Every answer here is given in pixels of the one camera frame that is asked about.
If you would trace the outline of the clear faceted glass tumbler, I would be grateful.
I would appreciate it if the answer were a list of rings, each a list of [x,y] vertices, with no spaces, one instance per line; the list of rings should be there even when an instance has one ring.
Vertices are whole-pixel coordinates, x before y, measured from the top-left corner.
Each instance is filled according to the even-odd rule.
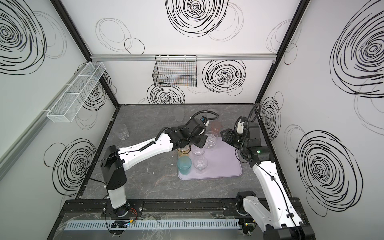
[[[199,148],[195,145],[191,146],[191,152],[195,156],[202,156],[205,153],[206,149],[205,148]]]

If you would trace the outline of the teal translucent cup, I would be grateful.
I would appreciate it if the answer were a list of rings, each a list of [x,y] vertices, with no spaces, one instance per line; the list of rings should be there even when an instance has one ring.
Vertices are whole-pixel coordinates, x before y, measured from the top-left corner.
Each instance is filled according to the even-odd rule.
[[[191,171],[192,160],[188,156],[180,157],[177,161],[177,167],[181,175],[188,175]]]

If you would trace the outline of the lilac plastic tray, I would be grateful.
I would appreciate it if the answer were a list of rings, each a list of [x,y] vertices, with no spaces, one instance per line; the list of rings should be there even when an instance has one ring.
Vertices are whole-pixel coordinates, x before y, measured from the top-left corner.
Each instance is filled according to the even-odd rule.
[[[202,155],[207,158],[209,163],[204,173],[198,174],[196,172],[193,160],[197,156],[190,153],[189,158],[192,160],[191,171],[188,175],[178,173],[178,177],[184,181],[238,177],[242,174],[243,170],[240,161],[235,155],[235,150],[236,148],[218,138],[216,146],[213,149],[207,149]]]

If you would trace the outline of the white mesh wall shelf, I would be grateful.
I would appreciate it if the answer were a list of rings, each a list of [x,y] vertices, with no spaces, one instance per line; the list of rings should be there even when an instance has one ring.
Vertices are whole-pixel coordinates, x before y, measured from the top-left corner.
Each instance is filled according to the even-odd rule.
[[[106,93],[99,80],[105,71],[102,62],[88,62],[83,65],[48,111],[47,118],[54,123],[70,123],[82,108],[91,112],[101,109]]]

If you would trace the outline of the aluminium wall rail back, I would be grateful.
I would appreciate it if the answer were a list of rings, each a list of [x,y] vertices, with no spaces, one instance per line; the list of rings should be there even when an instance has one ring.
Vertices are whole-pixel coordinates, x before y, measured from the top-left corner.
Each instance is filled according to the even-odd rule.
[[[276,54],[142,54],[142,55],[92,55],[91,60],[99,62],[128,62],[128,61],[274,61]]]

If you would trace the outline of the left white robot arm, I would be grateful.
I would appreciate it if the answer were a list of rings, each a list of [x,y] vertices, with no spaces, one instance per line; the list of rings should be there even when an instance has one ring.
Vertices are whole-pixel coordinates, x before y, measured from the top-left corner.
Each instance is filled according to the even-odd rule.
[[[125,193],[126,171],[162,153],[192,145],[202,148],[208,138],[205,132],[209,123],[203,117],[190,118],[185,125],[162,128],[154,138],[142,143],[120,149],[115,145],[109,147],[101,162],[101,171],[112,209],[128,207]]]

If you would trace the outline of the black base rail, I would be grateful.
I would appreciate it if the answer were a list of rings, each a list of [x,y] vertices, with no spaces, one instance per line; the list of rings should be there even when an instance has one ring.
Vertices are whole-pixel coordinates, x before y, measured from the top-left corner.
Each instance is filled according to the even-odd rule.
[[[114,210],[110,200],[68,200],[64,203],[60,216],[69,213],[100,213],[102,217],[141,217],[147,213],[174,212],[213,212],[225,217],[245,214],[236,198],[224,199],[128,199],[129,207]]]

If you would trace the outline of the aluminium wall rail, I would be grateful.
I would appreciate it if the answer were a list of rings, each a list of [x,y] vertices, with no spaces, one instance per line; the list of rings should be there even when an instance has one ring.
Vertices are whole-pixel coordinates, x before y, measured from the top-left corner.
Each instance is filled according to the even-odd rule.
[[[99,62],[128,62],[128,61],[274,61],[276,54],[142,54],[142,55],[92,55],[91,60]]]
[[[64,94],[67,87],[69,87],[75,79],[75,75],[83,70],[88,62],[79,65],[74,75],[70,80],[61,88],[61,90],[55,95],[55,97],[40,111],[38,116],[32,121],[26,130],[16,139],[16,141],[7,149],[7,151],[1,156],[1,181],[8,174],[18,159],[24,154],[26,149],[35,140],[41,130],[48,122],[46,117],[47,113],[53,108],[53,106],[59,101]]]

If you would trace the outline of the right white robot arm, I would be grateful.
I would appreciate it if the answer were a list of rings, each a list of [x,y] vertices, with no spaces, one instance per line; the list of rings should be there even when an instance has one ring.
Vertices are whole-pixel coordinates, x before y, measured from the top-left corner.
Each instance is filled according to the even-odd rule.
[[[239,151],[259,179],[268,207],[252,192],[238,194],[240,211],[248,213],[263,231],[265,240],[313,240],[315,233],[305,225],[292,205],[278,175],[270,149],[262,146],[260,127],[239,117],[233,129],[221,131],[223,142]]]

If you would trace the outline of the pink translucent cup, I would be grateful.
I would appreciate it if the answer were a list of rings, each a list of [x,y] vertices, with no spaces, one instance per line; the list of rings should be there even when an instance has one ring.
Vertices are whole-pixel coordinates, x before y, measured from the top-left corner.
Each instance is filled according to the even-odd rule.
[[[222,130],[222,123],[221,121],[212,121],[211,123],[211,130],[217,134],[220,133]]]

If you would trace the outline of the frosted white cup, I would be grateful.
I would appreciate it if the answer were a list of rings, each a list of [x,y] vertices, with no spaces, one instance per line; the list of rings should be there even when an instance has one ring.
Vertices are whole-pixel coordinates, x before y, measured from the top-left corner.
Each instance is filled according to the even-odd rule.
[[[173,114],[177,122],[182,122],[184,120],[185,109],[183,107],[175,107]]]

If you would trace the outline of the clear glass front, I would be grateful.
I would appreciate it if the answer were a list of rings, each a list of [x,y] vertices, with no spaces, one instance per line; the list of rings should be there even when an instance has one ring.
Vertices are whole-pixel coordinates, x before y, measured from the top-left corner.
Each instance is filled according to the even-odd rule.
[[[193,160],[193,164],[194,164],[194,167],[196,169],[196,172],[198,174],[202,174],[205,172],[206,168],[208,167],[208,160],[206,157],[204,156],[197,156],[194,160]]]

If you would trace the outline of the amber translucent cup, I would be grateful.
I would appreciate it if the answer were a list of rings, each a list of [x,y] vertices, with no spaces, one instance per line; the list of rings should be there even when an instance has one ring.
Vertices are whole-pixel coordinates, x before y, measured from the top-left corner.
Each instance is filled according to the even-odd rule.
[[[178,158],[181,158],[184,156],[189,156],[190,152],[191,152],[190,146],[179,148],[178,149]]]

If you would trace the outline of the aluminium wall rail left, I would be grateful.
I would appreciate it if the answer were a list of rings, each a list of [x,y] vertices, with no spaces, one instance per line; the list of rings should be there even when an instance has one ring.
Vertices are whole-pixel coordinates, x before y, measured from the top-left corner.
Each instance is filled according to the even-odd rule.
[[[79,65],[74,75],[70,80],[61,88],[61,90],[55,95],[55,97],[40,111],[38,116],[32,121],[26,130],[16,139],[16,141],[7,149],[7,151],[1,156],[1,181],[8,174],[18,159],[24,154],[26,149],[35,140],[41,130],[48,122],[46,117],[47,113],[53,108],[53,106],[59,101],[64,94],[67,87],[69,87],[75,79],[75,75],[83,70],[88,62]]]

